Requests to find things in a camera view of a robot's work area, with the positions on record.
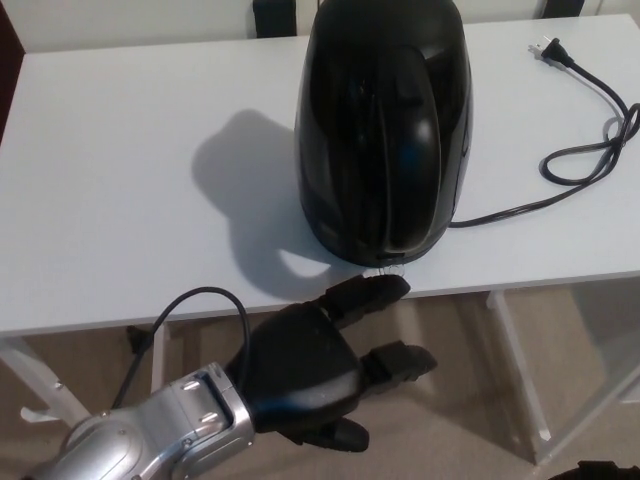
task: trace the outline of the glossy black plastic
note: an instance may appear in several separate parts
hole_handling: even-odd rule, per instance
[[[398,302],[411,287],[401,277],[358,276],[320,298],[290,305],[251,332],[242,398],[258,433],[343,451],[366,449],[368,436],[342,417],[362,398],[412,382],[437,363],[422,347],[394,342],[358,358],[339,329]],[[227,365],[234,383],[241,350]],[[354,442],[347,437],[355,436]]]
[[[424,255],[469,156],[471,73],[450,0],[326,0],[296,121],[300,195],[320,242],[367,267]]]

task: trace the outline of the silver metal arm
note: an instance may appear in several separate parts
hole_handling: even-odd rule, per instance
[[[251,446],[249,412],[213,363],[136,407],[77,426],[27,480],[187,480]]]

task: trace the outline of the black electric kettle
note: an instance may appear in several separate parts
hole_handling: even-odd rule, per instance
[[[302,207],[320,242],[367,267],[427,253],[455,212],[472,116],[451,0],[326,0],[296,121]]]

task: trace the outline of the white wall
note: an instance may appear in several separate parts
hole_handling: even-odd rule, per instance
[[[1,0],[27,52],[255,37],[251,0]]]
[[[251,0],[1,0],[27,52],[255,36]],[[317,0],[296,0],[308,33]],[[467,23],[533,18],[544,0],[455,0]],[[587,0],[584,14],[634,11],[640,0]]]

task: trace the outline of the metal bolt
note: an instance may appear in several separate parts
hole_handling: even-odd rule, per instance
[[[218,418],[218,414],[215,412],[209,412],[207,414],[205,414],[201,419],[200,419],[200,423],[206,423],[206,422],[212,422],[214,421],[216,418]]]
[[[200,382],[197,380],[191,380],[182,386],[183,390],[196,390],[200,388]]]

